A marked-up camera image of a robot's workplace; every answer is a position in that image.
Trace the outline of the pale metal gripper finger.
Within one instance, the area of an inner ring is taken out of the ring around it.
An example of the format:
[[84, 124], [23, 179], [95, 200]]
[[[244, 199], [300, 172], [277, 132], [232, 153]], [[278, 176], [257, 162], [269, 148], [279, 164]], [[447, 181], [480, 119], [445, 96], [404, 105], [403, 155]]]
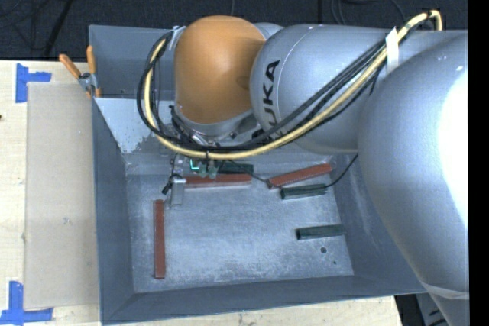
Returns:
[[186, 179], [181, 176], [173, 176], [170, 187], [170, 206], [177, 207], [183, 204]]

